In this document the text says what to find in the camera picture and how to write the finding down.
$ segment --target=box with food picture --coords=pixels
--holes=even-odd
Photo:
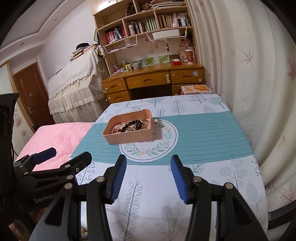
[[[186,85],[181,86],[181,90],[184,95],[195,95],[195,94],[211,94],[212,91],[206,85]]]

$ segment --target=white storage box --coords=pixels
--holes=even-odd
[[[152,33],[154,39],[164,39],[169,37],[180,36],[180,31],[178,29],[170,29]]]

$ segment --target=wooden desk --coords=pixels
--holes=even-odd
[[[130,70],[110,76],[102,81],[103,91],[110,103],[128,101],[135,98],[135,92],[139,95],[143,87],[149,87],[151,97],[170,89],[173,95],[181,93],[181,86],[204,84],[204,69],[198,63],[174,66],[172,63],[154,64],[143,67],[141,70]]]

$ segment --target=wooden bookshelf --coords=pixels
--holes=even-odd
[[[130,16],[125,16],[126,9],[129,3],[132,3],[134,5],[135,13]],[[169,29],[180,29],[180,31],[184,32],[186,27],[160,28],[161,25],[159,23],[158,16],[172,15],[174,13],[187,13],[192,25],[192,17],[187,8],[187,0],[185,0],[184,6],[152,9],[144,12],[142,12],[140,9],[139,0],[122,0],[122,1],[117,0],[117,2],[115,2],[115,0],[111,0],[111,1],[90,0],[90,4],[91,4],[91,9],[94,16],[96,28],[99,33],[100,44],[102,46],[105,46],[106,48],[107,47],[117,48],[117,46],[120,46],[120,45],[128,47],[126,43],[127,42],[130,43],[131,41],[135,40],[136,38],[135,35],[130,36],[129,30],[128,30],[128,22],[132,22],[132,21],[145,22],[146,19],[154,18],[158,29],[149,31],[147,32],[148,34],[157,32],[157,31],[162,31],[162,30],[169,30]],[[126,33],[126,37],[116,40],[115,42],[108,43],[105,36],[106,32],[108,32],[113,28],[121,28],[121,27],[123,27]],[[194,39],[194,37],[196,36],[194,28],[192,26],[191,27],[188,26],[187,31],[192,34]],[[142,38],[145,36],[146,36],[146,33],[143,32],[138,34],[137,38]],[[198,59],[197,46],[196,46],[195,40],[193,41],[194,41],[194,50],[195,50],[196,59]],[[109,73],[110,75],[112,75],[114,73],[114,68],[112,64],[119,65],[116,58],[116,52],[105,54],[105,60],[107,63]]]

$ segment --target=brown wooden door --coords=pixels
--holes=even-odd
[[[20,98],[35,126],[55,124],[48,108],[48,94],[41,80],[37,63],[14,75]]]

